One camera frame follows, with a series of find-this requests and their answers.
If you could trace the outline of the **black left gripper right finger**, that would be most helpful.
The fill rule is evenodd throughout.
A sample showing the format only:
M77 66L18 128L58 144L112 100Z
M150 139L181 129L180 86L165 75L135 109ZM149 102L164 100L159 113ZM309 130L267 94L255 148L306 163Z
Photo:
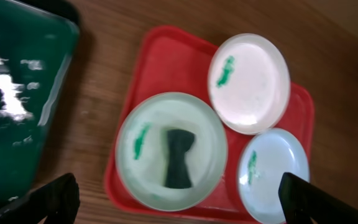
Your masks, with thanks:
M278 196L287 224L358 224L357 209L290 172L283 174Z

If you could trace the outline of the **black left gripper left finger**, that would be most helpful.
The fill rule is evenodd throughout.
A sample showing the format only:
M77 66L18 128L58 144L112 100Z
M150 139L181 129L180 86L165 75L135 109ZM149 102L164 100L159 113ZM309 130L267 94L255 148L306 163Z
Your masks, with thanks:
M75 176L67 173L0 208L0 224L73 224L80 207Z

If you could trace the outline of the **mint plate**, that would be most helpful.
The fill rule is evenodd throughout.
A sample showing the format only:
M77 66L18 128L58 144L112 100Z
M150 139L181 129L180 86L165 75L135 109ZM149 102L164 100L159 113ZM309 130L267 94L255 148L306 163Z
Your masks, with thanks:
M306 152L292 133L273 128L253 137L244 148L237 189L242 204L258 222L285 222L278 189L286 172L310 181Z
M183 129L195 135L185 162L189 189L164 186L168 166L167 131ZM142 205L163 212L194 207L216 188L227 162L224 127L203 100L181 92L161 93L137 105L122 124L115 162L120 180Z

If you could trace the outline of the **green sponge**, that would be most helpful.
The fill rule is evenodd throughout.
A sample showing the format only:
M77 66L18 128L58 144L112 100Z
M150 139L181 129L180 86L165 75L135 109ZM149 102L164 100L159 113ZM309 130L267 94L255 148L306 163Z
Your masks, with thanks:
M192 187L185 162L186 153L191 149L195 135L183 129L167 131L168 166L164 186L169 189L189 189Z

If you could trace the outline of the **white plate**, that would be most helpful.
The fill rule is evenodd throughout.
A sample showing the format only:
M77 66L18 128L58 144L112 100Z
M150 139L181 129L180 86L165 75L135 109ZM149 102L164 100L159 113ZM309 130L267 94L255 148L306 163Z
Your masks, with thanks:
M274 127L287 109L291 80L279 49L257 34L237 34L214 53L208 93L224 124L246 135Z

